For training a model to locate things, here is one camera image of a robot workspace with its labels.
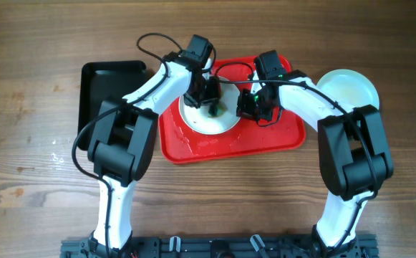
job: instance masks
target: black mounting base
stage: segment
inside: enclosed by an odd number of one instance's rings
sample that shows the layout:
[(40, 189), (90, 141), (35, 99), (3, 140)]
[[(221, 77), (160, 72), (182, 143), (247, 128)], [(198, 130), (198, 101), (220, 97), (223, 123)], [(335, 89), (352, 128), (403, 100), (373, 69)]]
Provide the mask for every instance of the black mounting base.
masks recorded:
[[(310, 234), (263, 237), (266, 254), (269, 258), (310, 258)], [(170, 252), (170, 240), (157, 237), (133, 237), (133, 254), (122, 254), (134, 258), (217, 258), (214, 246), (228, 246), (236, 258), (258, 258), (249, 238), (182, 238), (180, 252)], [(60, 258), (100, 258), (88, 252), (88, 238), (62, 242)], [(338, 258), (378, 258), (375, 235), (357, 235), (357, 243), (348, 252), (338, 254)]]

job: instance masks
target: wood grain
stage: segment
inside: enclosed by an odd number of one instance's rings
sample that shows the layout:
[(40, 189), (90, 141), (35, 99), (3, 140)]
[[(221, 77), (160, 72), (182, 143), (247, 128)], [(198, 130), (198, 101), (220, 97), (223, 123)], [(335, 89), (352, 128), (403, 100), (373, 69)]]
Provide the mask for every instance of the wood grain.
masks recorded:
[[(358, 230), (377, 234), (382, 257), (416, 257), (416, 1), (22, 2), (0, 1), (0, 257), (58, 257), (61, 240), (96, 227), (98, 185), (69, 156), (80, 69), (141, 59), (155, 70), (135, 47), (146, 32), (182, 45), (203, 35), (221, 59), (276, 49), (315, 82), (341, 67), (366, 75), (381, 97), (395, 174)], [(173, 49), (164, 39), (143, 44), (159, 55)], [(135, 194), (133, 234), (309, 233), (327, 189), (307, 129), (298, 150), (185, 166), (157, 144)]]

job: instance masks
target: red tray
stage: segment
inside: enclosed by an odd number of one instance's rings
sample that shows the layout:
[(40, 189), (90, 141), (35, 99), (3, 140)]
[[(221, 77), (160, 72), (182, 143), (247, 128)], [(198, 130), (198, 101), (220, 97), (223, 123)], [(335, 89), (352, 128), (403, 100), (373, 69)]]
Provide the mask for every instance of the red tray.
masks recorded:
[[(254, 58), (218, 60), (213, 71), (227, 62), (234, 61), (247, 62), (254, 67)], [(290, 71), (289, 61), (282, 56), (279, 58), (284, 68)], [(228, 80), (247, 80), (249, 73), (249, 68), (238, 64), (222, 68), (219, 76)], [(251, 89), (251, 84), (236, 86), (240, 91), (243, 88)], [(241, 118), (225, 133), (203, 135), (184, 123), (179, 113), (179, 99), (170, 105), (158, 122), (162, 153), (169, 161), (177, 164), (294, 149), (298, 148), (306, 137), (303, 120), (287, 110), (282, 112), (281, 120), (277, 124), (265, 128), (258, 127), (255, 121)]]

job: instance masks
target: white bowl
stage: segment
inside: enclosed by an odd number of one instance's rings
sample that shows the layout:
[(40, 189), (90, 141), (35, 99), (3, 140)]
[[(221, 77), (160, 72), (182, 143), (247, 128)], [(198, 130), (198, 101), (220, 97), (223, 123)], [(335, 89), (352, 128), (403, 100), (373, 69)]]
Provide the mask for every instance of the white bowl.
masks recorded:
[(379, 109), (378, 92), (364, 75), (353, 70), (339, 69), (328, 72), (317, 83), (317, 87), (339, 101), (356, 107), (372, 105)]

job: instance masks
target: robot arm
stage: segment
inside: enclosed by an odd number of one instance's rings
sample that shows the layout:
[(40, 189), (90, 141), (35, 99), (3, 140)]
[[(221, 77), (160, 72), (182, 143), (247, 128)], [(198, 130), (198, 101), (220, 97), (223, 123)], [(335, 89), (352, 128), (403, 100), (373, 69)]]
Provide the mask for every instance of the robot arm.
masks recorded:
[[(162, 64), (157, 73), (142, 87), (123, 97), (126, 102), (134, 102), (151, 91), (168, 72), (168, 77), (157, 89), (134, 104), (136, 108), (143, 110), (142, 113), (114, 113), (97, 122), (90, 141), (88, 157), (95, 164), (95, 173), (101, 175), (113, 189), (109, 217), (110, 249), (126, 249), (126, 244), (132, 236), (132, 198), (136, 183), (144, 175), (152, 158), (158, 116), (181, 96), (186, 99), (186, 105), (197, 108), (216, 101), (216, 96), (212, 98), (212, 94), (209, 99), (205, 97), (206, 91), (212, 90), (209, 88), (209, 72), (203, 73), (212, 64), (209, 59), (212, 48), (207, 39), (194, 35), (186, 50), (170, 53), (165, 57), (166, 66)], [(100, 113), (119, 104), (120, 101), (106, 100)], [(117, 121), (125, 126), (117, 128)], [(107, 241), (105, 221), (108, 190), (102, 182), (99, 184), (100, 214), (91, 239), (104, 248)]]
[[(241, 104), (241, 101), (250, 103), (251, 99), (257, 99), (256, 107), (239, 110), (239, 113), (246, 112), (246, 117), (252, 119), (271, 118), (269, 112), (273, 112), (275, 105), (280, 105), (296, 113), (318, 132), (320, 169), (329, 194), (324, 213), (313, 229), (313, 238), (317, 245), (314, 255), (334, 256), (352, 248), (349, 245), (354, 242), (357, 222), (367, 204), (366, 201), (362, 203), (360, 201), (374, 194), (373, 180), (364, 153), (360, 149), (351, 150), (349, 147), (349, 140), (358, 135), (353, 134), (352, 129), (349, 129), (350, 125), (344, 113), (317, 94), (320, 90), (316, 89), (314, 83), (304, 73), (298, 70), (288, 73), (283, 69), (275, 51), (259, 55), (254, 62), (257, 68), (255, 80), (304, 82), (305, 87), (275, 82), (265, 85), (254, 83), (251, 96), (240, 100), (239, 108), (252, 106)], [(355, 107), (337, 101), (326, 92), (323, 94), (349, 113), (352, 119), (357, 121), (356, 126), (360, 126), (362, 137), (367, 139), (379, 188), (385, 179), (392, 176), (393, 171), (379, 111), (372, 106)], [(331, 252), (347, 231), (346, 239), (340, 243), (342, 248)]]

